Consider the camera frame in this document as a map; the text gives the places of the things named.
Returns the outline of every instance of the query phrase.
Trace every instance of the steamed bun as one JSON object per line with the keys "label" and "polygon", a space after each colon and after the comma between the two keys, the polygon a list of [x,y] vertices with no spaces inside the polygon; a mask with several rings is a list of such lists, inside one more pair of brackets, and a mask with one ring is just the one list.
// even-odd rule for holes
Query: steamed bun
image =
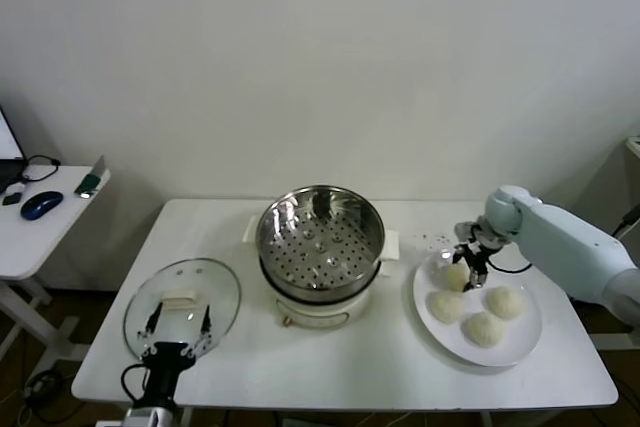
{"label": "steamed bun", "polygon": [[505,286],[496,287],[487,294],[487,305],[491,312],[506,320],[513,320],[524,312],[522,296]]}
{"label": "steamed bun", "polygon": [[499,344],[504,337],[502,322],[493,314],[480,312],[469,317],[463,332],[480,347],[489,348]]}
{"label": "steamed bun", "polygon": [[462,292],[469,282],[469,266],[464,260],[447,267],[447,285],[454,292]]}
{"label": "steamed bun", "polygon": [[453,324],[464,314],[462,296],[454,292],[436,292],[429,296],[428,304],[431,314],[445,324]]}

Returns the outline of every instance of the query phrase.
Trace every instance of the white table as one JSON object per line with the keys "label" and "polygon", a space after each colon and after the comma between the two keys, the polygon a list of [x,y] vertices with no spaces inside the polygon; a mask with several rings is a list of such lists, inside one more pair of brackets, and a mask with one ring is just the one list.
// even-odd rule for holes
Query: white table
{"label": "white table", "polygon": [[[40,178],[51,170],[51,166],[33,165],[25,173]],[[0,205],[0,309],[16,322],[0,345],[0,358],[24,328],[48,347],[34,372],[52,366],[56,360],[82,360],[87,351],[87,346],[74,345],[69,341],[69,334],[78,322],[76,317],[67,317],[56,329],[36,312],[38,303],[49,303],[51,297],[31,277],[91,203],[93,197],[81,199],[73,194],[90,170],[91,167],[61,166],[48,179],[28,184],[19,204]],[[108,180],[107,171],[98,189]],[[61,192],[65,196],[62,203],[38,220],[24,220],[20,216],[24,202],[47,190]],[[33,296],[31,303],[22,300],[7,282],[19,282]]]}
{"label": "white table", "polygon": [[[236,323],[222,343],[182,374],[181,406],[365,411],[556,409],[608,405],[618,394],[566,295],[531,269],[543,332],[533,353],[511,368],[468,364],[449,354],[421,324],[412,304],[413,271],[438,235],[475,219],[481,202],[373,202],[388,229],[400,233],[400,261],[384,266],[371,303],[354,323],[332,331],[285,328],[262,277],[255,248],[242,243],[254,200],[172,200],[142,247],[78,375],[81,399],[127,401],[120,373],[135,362],[122,321],[138,287],[162,267],[213,257],[230,265],[242,286]],[[499,258],[521,266],[516,248]],[[139,395],[142,373],[128,377]]]}

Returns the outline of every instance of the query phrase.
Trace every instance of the cable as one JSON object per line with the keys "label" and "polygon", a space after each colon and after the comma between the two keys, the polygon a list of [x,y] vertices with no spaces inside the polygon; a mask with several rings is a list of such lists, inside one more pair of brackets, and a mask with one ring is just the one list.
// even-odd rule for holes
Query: cable
{"label": "cable", "polygon": [[33,159],[47,159],[51,165],[53,166],[53,171],[49,172],[48,174],[43,175],[42,177],[38,178],[38,179],[32,179],[31,177],[27,177],[26,175],[21,175],[21,180],[25,183],[28,184],[32,184],[34,182],[42,182],[45,179],[48,179],[49,177],[51,177],[53,174],[55,174],[56,172],[58,172],[58,170],[60,170],[60,165],[62,164],[62,162],[60,162],[58,159],[55,159],[53,157],[49,157],[48,155],[32,155],[31,157],[29,157],[28,159],[25,160],[25,164],[27,166],[29,166],[31,164],[31,161]]}
{"label": "cable", "polygon": [[596,420],[598,421],[598,423],[599,423],[600,425],[602,425],[602,427],[607,427],[606,422],[605,422],[604,420],[602,420],[602,419],[598,416],[598,414],[596,414],[596,413],[595,413],[595,411],[593,411],[593,410],[592,410],[592,411],[591,411],[591,415],[593,415],[594,419],[596,419]]}
{"label": "cable", "polygon": [[47,419],[44,417],[38,409],[43,405],[48,404],[54,400],[62,391],[62,386],[68,380],[63,377],[59,372],[50,369],[37,373],[31,377],[28,381],[26,379],[26,358],[27,358],[27,338],[22,332],[22,355],[20,360],[20,380],[21,385],[24,386],[22,390],[23,405],[20,408],[20,412],[14,425],[17,427],[26,427],[31,422],[31,416],[36,417],[40,422],[47,425],[59,425],[65,424],[69,419],[75,416],[85,405],[85,402],[81,402],[75,410],[65,415],[61,419]]}
{"label": "cable", "polygon": [[493,262],[491,262],[491,259],[487,259],[487,264],[489,264],[491,267],[493,267],[498,272],[502,272],[504,274],[521,274],[522,272],[526,272],[531,267],[533,267],[533,264],[531,262],[529,262],[526,266],[524,266],[521,269],[518,269],[518,270],[506,270],[506,269],[501,269],[500,267],[496,267],[496,265]]}
{"label": "cable", "polygon": [[85,402],[82,402],[80,405],[78,405],[78,407],[75,408],[75,410],[73,410],[69,414],[65,415],[63,418],[56,419],[56,420],[46,419],[46,418],[42,417],[42,415],[37,410],[35,410],[33,408],[29,408],[29,407],[27,407],[27,408],[29,408],[29,411],[31,413],[33,413],[35,418],[38,419],[43,424],[59,425],[59,424],[64,424],[67,420],[71,419],[74,415],[76,415],[78,412],[80,412],[80,410],[82,410],[86,405],[87,404]]}
{"label": "cable", "polygon": [[391,422],[389,422],[387,425],[385,425],[384,427],[391,427],[392,425],[397,424],[398,422],[406,419],[407,417],[409,417],[411,414],[413,414],[413,412],[407,412],[406,414],[401,415],[400,417],[398,417],[395,420],[392,420]]}
{"label": "cable", "polygon": [[142,391],[147,390],[147,379],[149,377],[149,369],[144,370],[144,377],[142,377]]}
{"label": "cable", "polygon": [[7,396],[4,399],[0,400],[0,405],[4,404],[7,400],[9,400],[11,397],[16,395],[17,393],[18,393],[18,389],[13,389],[13,391],[7,394]]}
{"label": "cable", "polygon": [[362,419],[360,422],[358,422],[358,423],[356,424],[356,427],[361,427],[362,425],[364,425],[364,424],[365,424],[365,422],[367,422],[369,419],[371,419],[374,415],[376,415],[376,413],[375,413],[375,412],[374,412],[374,413],[372,413],[372,414],[367,415],[364,419]]}
{"label": "cable", "polygon": [[[27,413],[27,418],[26,420],[23,420],[22,417],[25,412]],[[29,425],[30,422],[31,422],[31,409],[29,409],[26,405],[23,405],[22,407],[20,407],[20,412],[18,412],[18,417],[16,417],[14,425],[16,427],[27,427],[27,425]]]}
{"label": "cable", "polygon": [[631,399],[631,397],[629,397],[629,395],[627,395],[622,389],[620,390],[620,393],[622,394],[622,397],[624,397],[624,399],[629,403],[629,405],[633,408],[633,410],[635,410],[636,414],[640,416],[640,398],[638,398],[638,394],[636,394],[636,391],[633,390],[633,388],[627,384],[624,380],[622,380],[620,377],[618,377],[617,375],[611,374],[611,377],[613,378],[614,382],[618,382],[619,384],[623,385],[625,389],[627,389],[631,395],[633,396],[633,400]]}
{"label": "cable", "polygon": [[631,226],[627,230],[625,230],[618,236],[618,240],[622,240],[629,232],[635,229],[636,225],[638,225],[639,223],[640,223],[640,219],[636,220],[633,224],[631,224]]}
{"label": "cable", "polygon": [[611,234],[611,237],[619,238],[618,234],[622,231],[622,229],[624,229],[625,227],[631,226],[630,229],[628,229],[624,234],[622,234],[622,236],[626,235],[626,233],[629,232],[629,230],[635,227],[635,224],[637,224],[638,220],[640,220],[640,204],[636,205],[633,209],[631,209],[629,212],[624,214],[624,216],[622,216],[622,220],[620,221],[620,224],[618,225],[618,227],[615,228],[615,230]]}
{"label": "cable", "polygon": [[131,399],[131,402],[135,403],[139,399],[136,399],[134,397],[134,395],[131,393],[131,391],[129,390],[129,388],[127,387],[127,382],[126,382],[125,377],[132,370],[141,369],[141,368],[145,368],[145,367],[146,366],[144,364],[133,364],[133,365],[130,365],[129,367],[127,367],[126,369],[124,369],[122,371],[122,374],[120,374],[120,385],[122,386],[122,390],[124,390],[124,393],[127,394],[127,397],[129,397]]}

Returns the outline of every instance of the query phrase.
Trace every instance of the glass lid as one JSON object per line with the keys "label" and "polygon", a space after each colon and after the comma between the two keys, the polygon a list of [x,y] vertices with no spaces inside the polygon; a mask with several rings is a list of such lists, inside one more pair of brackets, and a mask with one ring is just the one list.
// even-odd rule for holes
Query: glass lid
{"label": "glass lid", "polygon": [[149,278],[132,297],[124,337],[141,358],[156,342],[188,344],[201,357],[229,332],[240,308],[240,283],[214,259],[187,259]]}

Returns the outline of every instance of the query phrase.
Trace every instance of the floor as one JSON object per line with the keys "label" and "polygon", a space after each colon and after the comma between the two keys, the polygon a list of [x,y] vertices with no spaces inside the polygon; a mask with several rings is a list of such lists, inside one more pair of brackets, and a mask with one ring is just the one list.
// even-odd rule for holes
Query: floor
{"label": "floor", "polygon": [[[90,343],[97,333],[102,319],[106,315],[113,300],[110,294],[56,292],[54,301],[49,306],[39,308],[39,311],[52,323],[59,324],[67,315],[78,315],[81,322],[74,332],[72,340]],[[578,305],[578,314],[582,318],[587,330],[594,333],[622,332],[624,326],[612,318],[604,309],[594,306]],[[11,322],[0,314],[0,338],[4,338]],[[22,335],[13,344],[11,350],[0,361],[0,427],[45,426],[32,416],[16,423],[16,417],[22,408],[19,391],[25,375],[31,372],[43,347],[27,335]],[[565,425],[581,425],[582,427],[608,426],[640,426],[640,351],[638,352],[609,352],[603,354],[603,359],[610,372],[615,376],[620,391],[620,400],[612,407],[595,410],[572,410],[557,415],[545,425],[560,427]],[[70,393],[70,382],[78,369],[77,364],[60,362],[58,370],[67,379],[65,391],[50,405],[41,409],[41,416],[46,420],[58,420],[77,408],[79,402]],[[225,411],[198,410],[194,413],[193,427],[222,426]],[[508,417],[509,413],[494,414],[495,425]],[[400,414],[376,414],[367,420],[362,427],[385,427],[389,422],[397,419]],[[230,411],[226,427],[273,427],[284,418],[306,420],[318,424],[335,427],[355,427],[367,417],[365,413],[338,412],[265,412],[265,411]],[[122,418],[122,411],[115,406],[97,403],[86,404],[73,418],[59,425],[66,427],[94,426],[98,420],[117,420]],[[479,414],[451,413],[451,414],[411,414],[395,427],[475,427],[480,426]]]}

